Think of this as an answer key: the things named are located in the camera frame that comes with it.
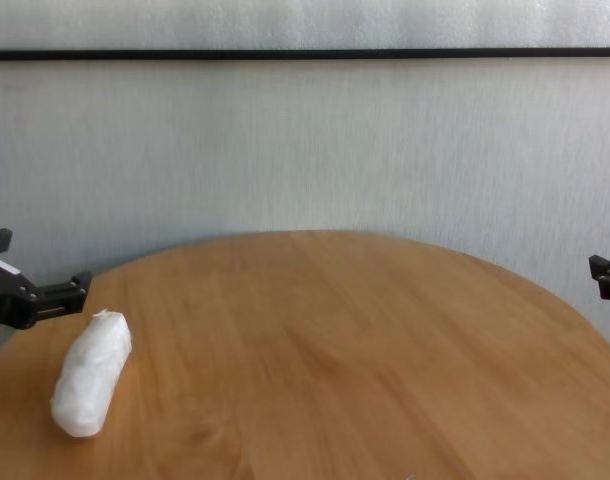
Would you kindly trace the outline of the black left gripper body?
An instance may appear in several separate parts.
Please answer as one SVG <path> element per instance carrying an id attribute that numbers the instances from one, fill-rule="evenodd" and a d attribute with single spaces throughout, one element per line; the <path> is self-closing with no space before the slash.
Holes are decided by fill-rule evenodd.
<path id="1" fill-rule="evenodd" d="M 35 287 L 17 267 L 0 260 L 0 325 L 29 329 L 35 325 Z"/>

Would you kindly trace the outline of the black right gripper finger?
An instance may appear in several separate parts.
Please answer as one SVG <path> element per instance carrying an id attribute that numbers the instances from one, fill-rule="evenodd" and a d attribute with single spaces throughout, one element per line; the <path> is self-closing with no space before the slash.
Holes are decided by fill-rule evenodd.
<path id="1" fill-rule="evenodd" d="M 600 298 L 610 301 L 610 260 L 592 255 L 588 262 L 591 278 L 598 284 Z"/>

